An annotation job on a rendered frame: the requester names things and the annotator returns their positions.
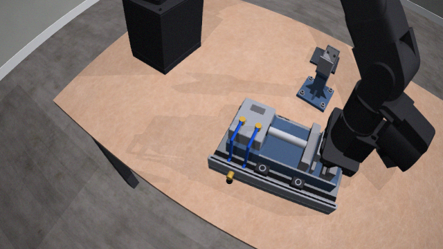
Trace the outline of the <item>grey flat bar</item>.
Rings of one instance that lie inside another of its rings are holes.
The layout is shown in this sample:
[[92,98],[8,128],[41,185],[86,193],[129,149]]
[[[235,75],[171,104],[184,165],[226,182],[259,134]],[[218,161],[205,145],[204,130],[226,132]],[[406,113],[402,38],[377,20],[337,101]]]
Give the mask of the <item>grey flat bar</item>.
[[314,169],[315,169],[315,166],[316,166],[316,162],[314,162],[313,160],[312,160],[312,162],[311,162],[311,166],[310,166],[310,168],[309,168],[309,174],[312,174],[313,173],[313,171],[314,171]]
[[324,177],[324,175],[325,175],[325,172],[326,172],[326,167],[323,167],[322,166],[322,168],[321,168],[321,171],[320,171],[320,175],[319,175],[319,178],[322,178],[322,177]]

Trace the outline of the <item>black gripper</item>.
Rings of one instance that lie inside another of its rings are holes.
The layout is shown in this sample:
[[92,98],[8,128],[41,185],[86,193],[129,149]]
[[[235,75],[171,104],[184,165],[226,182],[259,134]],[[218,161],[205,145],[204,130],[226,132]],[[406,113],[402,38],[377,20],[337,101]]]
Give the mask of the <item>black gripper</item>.
[[368,137],[371,134],[361,134],[353,130],[346,122],[343,110],[335,107],[328,118],[323,135],[319,150],[320,162],[327,168],[339,167],[343,175],[352,177],[358,172],[360,163],[345,157],[343,153],[356,136]]

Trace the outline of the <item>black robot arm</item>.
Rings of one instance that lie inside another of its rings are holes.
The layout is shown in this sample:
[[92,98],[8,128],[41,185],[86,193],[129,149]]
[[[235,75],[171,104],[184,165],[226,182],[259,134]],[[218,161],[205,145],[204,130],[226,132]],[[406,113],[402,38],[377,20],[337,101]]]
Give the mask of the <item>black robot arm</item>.
[[340,1],[361,76],[343,115],[356,132],[372,133],[356,136],[343,155],[362,163],[376,149],[387,168],[405,172],[435,135],[435,128],[404,93],[420,66],[413,27],[400,0]]

